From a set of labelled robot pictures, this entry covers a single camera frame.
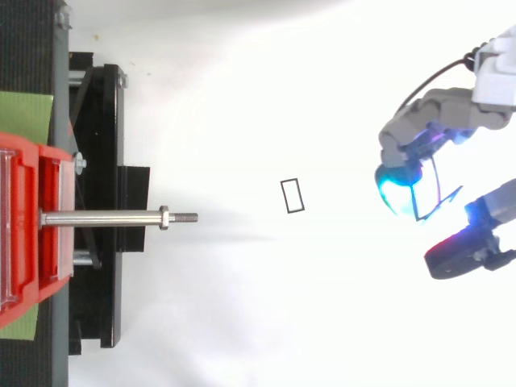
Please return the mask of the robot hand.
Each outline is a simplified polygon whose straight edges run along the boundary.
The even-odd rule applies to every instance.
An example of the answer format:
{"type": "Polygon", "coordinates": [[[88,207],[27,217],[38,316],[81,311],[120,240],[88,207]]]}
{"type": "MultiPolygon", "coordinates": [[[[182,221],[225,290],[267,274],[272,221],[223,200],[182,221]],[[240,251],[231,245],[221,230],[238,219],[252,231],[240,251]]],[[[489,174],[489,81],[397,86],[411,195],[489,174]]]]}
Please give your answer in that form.
{"type": "MultiPolygon", "coordinates": [[[[434,160],[447,142],[463,143],[480,128],[501,130],[515,114],[515,28],[473,48],[445,66],[464,65],[475,77],[471,89],[431,89],[421,98],[411,94],[383,126],[378,139],[381,163],[374,178],[384,204],[391,203],[387,184],[407,188],[416,221],[421,215],[415,186],[422,163],[434,160]]],[[[515,260],[515,251],[500,249],[494,230],[515,220],[515,181],[505,182],[465,206],[467,226],[429,249],[424,260],[431,277],[448,280],[478,268],[498,270],[515,260]]]]}

